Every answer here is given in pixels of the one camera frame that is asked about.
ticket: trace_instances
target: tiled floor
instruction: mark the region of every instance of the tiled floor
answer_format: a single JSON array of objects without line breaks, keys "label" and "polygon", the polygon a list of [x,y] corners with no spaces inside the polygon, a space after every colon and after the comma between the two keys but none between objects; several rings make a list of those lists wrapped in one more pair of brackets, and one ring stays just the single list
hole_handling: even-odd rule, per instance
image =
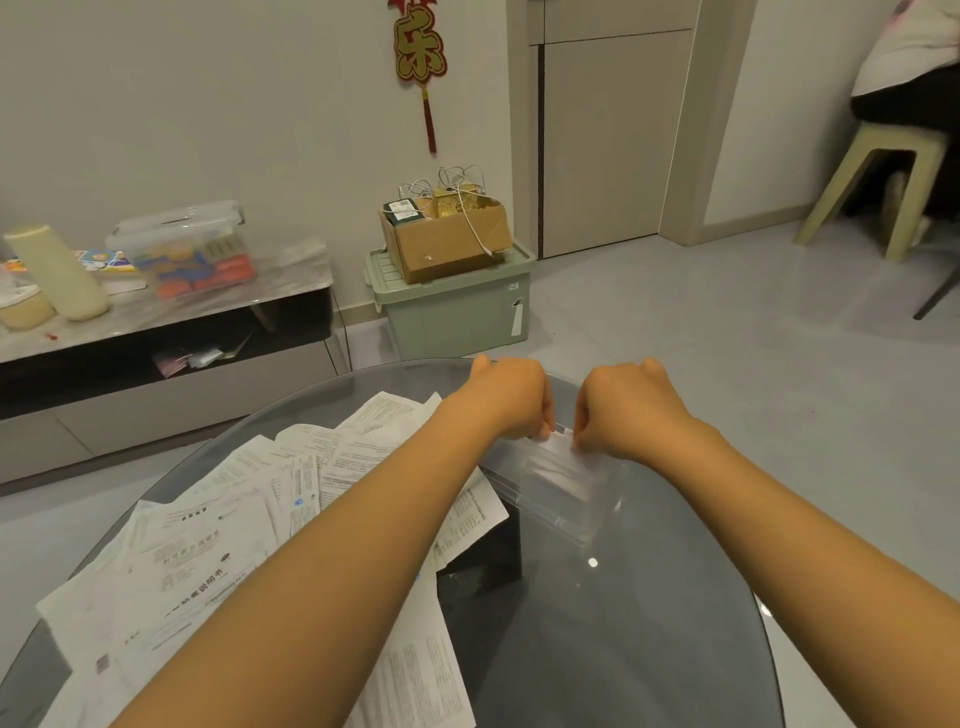
[{"label": "tiled floor", "polygon": [[[533,356],[582,379],[598,364],[658,356],[690,409],[832,516],[960,597],[960,291],[913,312],[960,252],[937,231],[902,265],[844,221],[804,250],[787,225],[684,249],[643,238],[544,261]],[[382,322],[350,330],[357,367],[396,358]],[[32,605],[187,451],[0,499],[0,673]],[[849,725],[767,620],[790,728]]]}]

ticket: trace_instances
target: glass tabletop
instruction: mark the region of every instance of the glass tabletop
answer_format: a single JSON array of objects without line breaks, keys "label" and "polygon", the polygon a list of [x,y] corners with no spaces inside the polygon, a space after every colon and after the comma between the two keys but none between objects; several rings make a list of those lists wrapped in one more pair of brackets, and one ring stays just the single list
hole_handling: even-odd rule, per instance
[{"label": "glass tabletop", "polygon": [[[254,435],[274,437],[299,423],[335,427],[380,391],[417,401],[447,396],[469,366],[465,359],[401,362],[305,389],[197,450],[144,498],[173,500]],[[557,420],[572,425],[577,388],[551,380]],[[629,487],[589,547],[512,510],[506,531],[487,537],[516,559],[512,577],[466,591],[456,574],[445,592],[441,581],[478,726],[783,726],[773,658],[749,587],[666,481],[629,468]],[[481,544],[474,547],[481,561],[503,560],[496,545]],[[68,674],[40,622],[0,684],[0,728],[39,725]]]}]

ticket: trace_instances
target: white shirt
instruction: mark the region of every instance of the white shirt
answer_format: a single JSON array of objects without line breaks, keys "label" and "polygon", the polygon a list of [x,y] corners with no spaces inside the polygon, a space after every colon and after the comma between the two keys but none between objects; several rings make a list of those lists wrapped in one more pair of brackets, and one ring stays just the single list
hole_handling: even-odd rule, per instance
[{"label": "white shirt", "polygon": [[960,62],[960,0],[902,0],[860,68],[854,96]]}]

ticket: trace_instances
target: stool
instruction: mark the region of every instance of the stool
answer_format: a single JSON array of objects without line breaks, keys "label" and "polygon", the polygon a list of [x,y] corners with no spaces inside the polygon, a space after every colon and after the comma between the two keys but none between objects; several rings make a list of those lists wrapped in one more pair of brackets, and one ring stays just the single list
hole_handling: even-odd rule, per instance
[{"label": "stool", "polygon": [[847,201],[869,167],[869,161],[880,150],[913,152],[917,158],[910,172],[900,206],[900,215],[887,246],[887,260],[903,260],[910,251],[917,227],[924,216],[926,201],[940,172],[947,152],[946,134],[916,127],[886,124],[861,124],[850,150],[840,163],[833,179],[824,190],[794,241],[806,245],[827,220]]}]

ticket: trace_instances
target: black pants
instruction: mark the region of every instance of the black pants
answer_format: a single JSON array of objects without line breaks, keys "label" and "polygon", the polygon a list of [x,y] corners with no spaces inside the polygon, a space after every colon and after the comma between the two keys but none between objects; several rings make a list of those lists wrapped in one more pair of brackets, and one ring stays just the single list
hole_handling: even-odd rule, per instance
[{"label": "black pants", "polygon": [[[926,214],[949,220],[960,215],[960,63],[929,71],[906,84],[854,96],[851,109],[860,121],[923,127],[948,134],[950,146]],[[861,202],[863,197],[868,201],[876,198],[892,172],[909,168],[912,163],[909,153],[897,153],[884,160],[872,170],[866,188],[858,195]]]}]

